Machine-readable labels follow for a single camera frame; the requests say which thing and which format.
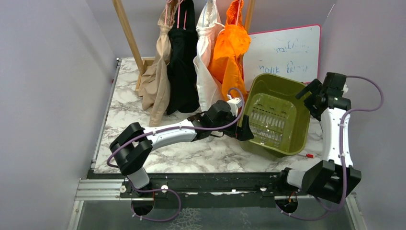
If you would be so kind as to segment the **pink framed whiteboard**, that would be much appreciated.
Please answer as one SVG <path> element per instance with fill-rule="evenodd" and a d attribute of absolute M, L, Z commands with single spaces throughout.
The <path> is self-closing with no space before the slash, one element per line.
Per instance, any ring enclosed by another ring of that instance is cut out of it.
<path fill-rule="evenodd" d="M 251 43 L 243 57 L 246 88 L 263 73 L 299 82 L 318 77 L 321 25 L 256 32 L 249 37 Z"/>

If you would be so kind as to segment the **olive green plastic bin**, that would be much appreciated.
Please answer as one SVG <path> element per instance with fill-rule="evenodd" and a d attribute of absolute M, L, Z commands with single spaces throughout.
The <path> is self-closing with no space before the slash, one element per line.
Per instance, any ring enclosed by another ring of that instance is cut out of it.
<path fill-rule="evenodd" d="M 304 88 L 302 82 L 274 74 L 258 75 L 244 109 L 254 138 L 240 142 L 240 147 L 250 153 L 278 158 L 300 153 L 306 145 L 311 118 L 304 105 L 309 93 L 296 98 Z"/>

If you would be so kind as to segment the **orange shorts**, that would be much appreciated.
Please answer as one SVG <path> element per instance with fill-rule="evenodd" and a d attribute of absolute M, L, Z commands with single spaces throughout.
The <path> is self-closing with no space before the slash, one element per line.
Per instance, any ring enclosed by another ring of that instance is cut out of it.
<path fill-rule="evenodd" d="M 213 58 L 209 71 L 221 83 L 221 93 L 227 97 L 231 88 L 237 88 L 242 93 L 242 98 L 247 99 L 248 92 L 243 77 L 243 55 L 248 51 L 251 38 L 242 23 L 234 25 L 234 4 L 231 2 L 226 12 L 226 24 L 220 31 L 214 46 Z"/>

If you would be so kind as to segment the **pink wire hanger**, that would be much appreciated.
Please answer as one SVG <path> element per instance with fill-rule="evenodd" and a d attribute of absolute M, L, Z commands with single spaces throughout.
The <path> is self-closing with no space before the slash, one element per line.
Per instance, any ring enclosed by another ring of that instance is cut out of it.
<path fill-rule="evenodd" d="M 241 16 L 242 16 L 242 7 L 243 7 L 243 0 L 236 0 L 233 2 L 234 4 L 234 25 L 238 26 L 240 24 Z"/>

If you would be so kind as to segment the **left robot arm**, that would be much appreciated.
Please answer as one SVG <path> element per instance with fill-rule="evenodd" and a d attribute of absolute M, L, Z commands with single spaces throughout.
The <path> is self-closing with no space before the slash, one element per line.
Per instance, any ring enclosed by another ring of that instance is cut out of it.
<path fill-rule="evenodd" d="M 136 195 L 143 197 L 150 192 L 149 176 L 144 163 L 149 154 L 159 148 L 181 142 L 194 142 L 208 138 L 218 131 L 239 141 L 254 138 L 249 127 L 249 116 L 239 113 L 243 102 L 239 98 L 219 100 L 207 111 L 188 117 L 172 125 L 142 127 L 131 123 L 111 144 L 111 156 L 120 173 L 127 177 Z"/>

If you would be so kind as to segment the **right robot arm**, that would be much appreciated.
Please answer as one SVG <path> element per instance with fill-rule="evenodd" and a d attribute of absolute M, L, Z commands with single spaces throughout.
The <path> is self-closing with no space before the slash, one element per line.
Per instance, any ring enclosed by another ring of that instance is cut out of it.
<path fill-rule="evenodd" d="M 315 79 L 296 95 L 318 120 L 323 131 L 322 160 L 299 171 L 285 168 L 276 182 L 277 191 L 288 195 L 293 191 L 339 204 L 361 181 L 361 172 L 354 169 L 350 157 L 348 124 L 350 99 L 343 97 L 346 75 L 328 72 L 323 82 Z"/>

